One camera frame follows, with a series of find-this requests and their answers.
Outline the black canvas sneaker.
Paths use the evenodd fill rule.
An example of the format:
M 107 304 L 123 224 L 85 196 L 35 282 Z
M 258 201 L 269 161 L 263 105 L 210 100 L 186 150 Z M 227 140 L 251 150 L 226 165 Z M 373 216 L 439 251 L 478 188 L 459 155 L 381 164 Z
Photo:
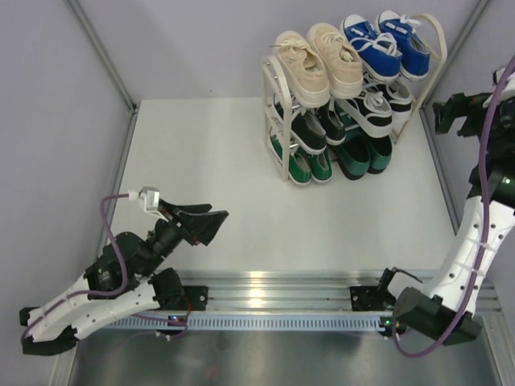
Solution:
M 274 117 L 279 126 L 283 126 L 283 107 L 274 94 Z M 297 144 L 294 149 L 302 148 L 307 155 L 321 154 L 327 146 L 325 131 L 311 109 L 302 106 L 295 97 L 292 98 L 292 122 L 290 127 L 290 143 Z
M 331 146 L 341 145 L 346 138 L 344 124 L 339 119 L 339 116 L 330 109 L 330 103 L 317 108 L 315 115 L 325 131 L 325 138 L 327 144 Z

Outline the black white sneaker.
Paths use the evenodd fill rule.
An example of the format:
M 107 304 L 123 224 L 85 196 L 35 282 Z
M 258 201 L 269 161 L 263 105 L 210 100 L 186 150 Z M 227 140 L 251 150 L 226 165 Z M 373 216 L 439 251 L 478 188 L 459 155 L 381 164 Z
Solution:
M 393 130 L 392 109 L 383 92 L 363 88 L 348 99 L 336 99 L 335 106 L 347 113 L 371 138 L 388 137 Z
M 400 80 L 395 80 L 385 85 L 384 96 L 392 110 L 393 122 L 395 124 L 407 122 L 413 107 L 410 90 Z

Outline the beige sneaker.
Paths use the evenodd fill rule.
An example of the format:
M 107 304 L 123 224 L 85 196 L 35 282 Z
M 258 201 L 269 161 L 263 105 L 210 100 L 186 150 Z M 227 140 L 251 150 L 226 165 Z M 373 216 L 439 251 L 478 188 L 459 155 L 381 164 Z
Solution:
M 337 99 L 352 99 L 362 91 L 363 63 L 355 48 L 333 25 L 317 23 L 307 41 L 325 67 L 330 93 Z
M 318 108 L 330 99 L 325 66 L 310 44 L 295 31 L 281 33 L 272 45 L 290 93 L 306 108 Z

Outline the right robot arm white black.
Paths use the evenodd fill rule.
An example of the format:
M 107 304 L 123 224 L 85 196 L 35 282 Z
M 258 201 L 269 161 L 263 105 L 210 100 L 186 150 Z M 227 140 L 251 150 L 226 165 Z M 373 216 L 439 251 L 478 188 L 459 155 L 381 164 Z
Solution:
M 458 134 L 478 137 L 478 164 L 469 178 L 463 219 L 447 257 L 427 283 L 401 269 L 387 269 L 376 290 L 380 307 L 393 310 L 386 326 L 393 339 L 417 331 L 433 339 L 432 347 L 475 340 L 476 301 L 499 247 L 514 228 L 514 94 L 453 95 L 436 103 L 435 126 L 446 133 L 456 118 L 465 122 Z

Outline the green loafer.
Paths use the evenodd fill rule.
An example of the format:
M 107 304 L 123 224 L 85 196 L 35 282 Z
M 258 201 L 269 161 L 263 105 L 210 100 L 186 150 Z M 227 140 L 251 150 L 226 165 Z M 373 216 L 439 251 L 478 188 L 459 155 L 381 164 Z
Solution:
M 335 124 L 334 133 L 331 136 L 330 147 L 336 156 L 338 165 L 344 175 L 350 180 L 361 179 L 368 171 L 371 156 L 365 144 L 363 132 L 360 126 L 347 129 L 345 121 L 330 111 L 329 117 Z
M 370 154 L 368 172 L 378 175 L 389 165 L 392 158 L 393 147 L 388 136 L 383 138 L 368 138 L 367 146 Z

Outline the green canvas sneaker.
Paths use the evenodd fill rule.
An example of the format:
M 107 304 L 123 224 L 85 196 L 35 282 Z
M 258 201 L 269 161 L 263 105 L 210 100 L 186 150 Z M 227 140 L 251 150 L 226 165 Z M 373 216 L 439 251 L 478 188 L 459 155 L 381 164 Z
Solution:
M 282 146 L 272 128 L 269 130 L 269 145 L 274 158 L 282 164 Z M 288 176 L 293 183 L 300 186 L 307 185 L 311 181 L 312 173 L 307 161 L 307 154 L 300 147 L 290 151 Z
M 328 160 L 328 154 L 309 154 L 307 156 L 311 168 L 311 176 L 317 183 L 327 183 L 332 177 L 332 167 Z

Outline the blue canvas sneaker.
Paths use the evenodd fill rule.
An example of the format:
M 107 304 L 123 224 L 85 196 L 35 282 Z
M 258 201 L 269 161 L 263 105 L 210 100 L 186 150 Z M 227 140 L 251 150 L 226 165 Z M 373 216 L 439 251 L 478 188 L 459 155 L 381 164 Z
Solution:
M 372 77 L 390 83 L 400 75 L 402 53 L 391 33 L 379 32 L 358 14 L 343 19 L 340 29 Z
M 417 33 L 422 24 L 407 14 L 385 10 L 377 16 L 376 25 L 381 33 L 389 33 L 394 37 L 402 54 L 401 74 L 411 80 L 426 77 L 431 53 Z

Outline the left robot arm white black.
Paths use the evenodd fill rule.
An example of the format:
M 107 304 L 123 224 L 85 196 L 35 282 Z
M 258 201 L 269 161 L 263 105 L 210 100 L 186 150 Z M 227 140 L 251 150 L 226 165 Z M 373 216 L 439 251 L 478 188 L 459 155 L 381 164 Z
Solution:
M 159 266 L 179 244 L 209 245 L 229 214 L 208 203 L 175 205 L 142 193 L 125 197 L 156 217 L 146 238 L 132 232 L 110 240 L 101 255 L 61 295 L 40 307 L 25 307 L 19 321 L 23 354 L 54 356 L 120 319 L 186 306 L 178 273 Z

